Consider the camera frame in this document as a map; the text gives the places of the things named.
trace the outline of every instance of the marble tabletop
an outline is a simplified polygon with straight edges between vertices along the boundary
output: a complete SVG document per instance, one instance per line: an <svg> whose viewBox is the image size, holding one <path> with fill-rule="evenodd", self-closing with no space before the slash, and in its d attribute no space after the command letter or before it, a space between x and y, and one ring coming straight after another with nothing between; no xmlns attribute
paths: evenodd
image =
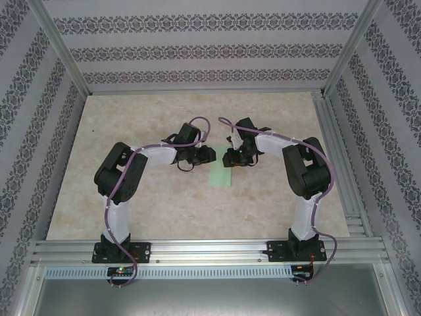
<svg viewBox="0 0 421 316"><path fill-rule="evenodd" d="M295 138L317 137L323 144L310 93L225 93L90 96L76 135L55 208L48 240L97 240L104 209L93 176L116 142L155 144L202 115L212 129L207 145L224 145L229 128L219 116L237 122L250 117ZM197 121L202 130L205 124ZM230 188L208 185L210 165L181 172L175 165L143 173L130 200L133 239L285 238L295 214L284 162L273 155L232 171ZM322 202L319 229L347 237L334 188Z"/></svg>

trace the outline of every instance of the metal ledge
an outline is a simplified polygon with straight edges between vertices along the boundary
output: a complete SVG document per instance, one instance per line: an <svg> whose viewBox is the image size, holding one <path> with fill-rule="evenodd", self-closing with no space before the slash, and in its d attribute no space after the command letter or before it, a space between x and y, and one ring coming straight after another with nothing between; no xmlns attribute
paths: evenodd
<svg viewBox="0 0 421 316"><path fill-rule="evenodd" d="M266 242L271 239L257 240L144 240L151 245L151 261L142 265L167 266L218 266L218 265L290 265L307 262L269 263ZM332 253L334 243L322 239L328 256ZM389 263L381 237L338 238L338 251L333 264L350 263ZM31 260L32 266L98 266L91 262L93 245L97 241L40 241Z"/></svg>

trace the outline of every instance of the striped wall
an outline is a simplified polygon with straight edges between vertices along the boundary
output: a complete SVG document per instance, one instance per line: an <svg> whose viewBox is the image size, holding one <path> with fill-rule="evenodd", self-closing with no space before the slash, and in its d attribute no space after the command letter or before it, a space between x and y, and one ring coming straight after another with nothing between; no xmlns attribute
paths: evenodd
<svg viewBox="0 0 421 316"><path fill-rule="evenodd" d="M44 239L84 100L25 1L0 1L0 315Z"/></svg>
<svg viewBox="0 0 421 316"><path fill-rule="evenodd" d="M370 223L421 315L421 1L384 1L330 101Z"/></svg>
<svg viewBox="0 0 421 316"><path fill-rule="evenodd" d="M44 1L93 92L324 85L366 0Z"/></svg>

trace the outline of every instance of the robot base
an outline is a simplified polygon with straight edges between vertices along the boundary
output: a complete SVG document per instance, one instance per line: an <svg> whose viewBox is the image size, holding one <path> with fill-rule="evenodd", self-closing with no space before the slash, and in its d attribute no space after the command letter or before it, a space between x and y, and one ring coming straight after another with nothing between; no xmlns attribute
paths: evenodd
<svg viewBox="0 0 421 316"><path fill-rule="evenodd" d="M129 235L121 246L136 259L137 263L149 263L150 242L130 242ZM97 242L93 248L92 263L132 263L132 260L102 234L101 242Z"/></svg>
<svg viewBox="0 0 421 316"><path fill-rule="evenodd" d="M318 234L309 240L298 240L289 229L288 240L271 240L266 243L268 249L263 251L268 255L269 262L326 261L326 250Z"/></svg>

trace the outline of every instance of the green object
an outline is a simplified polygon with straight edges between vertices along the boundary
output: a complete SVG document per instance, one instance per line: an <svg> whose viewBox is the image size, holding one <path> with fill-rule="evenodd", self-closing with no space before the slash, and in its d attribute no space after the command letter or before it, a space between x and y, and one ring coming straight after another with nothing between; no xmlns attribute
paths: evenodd
<svg viewBox="0 0 421 316"><path fill-rule="evenodd" d="M226 188L231 186L232 168L224 168L222 158L231 145L212 146L216 152L216 160L212 163L209 173L209 186Z"/></svg>

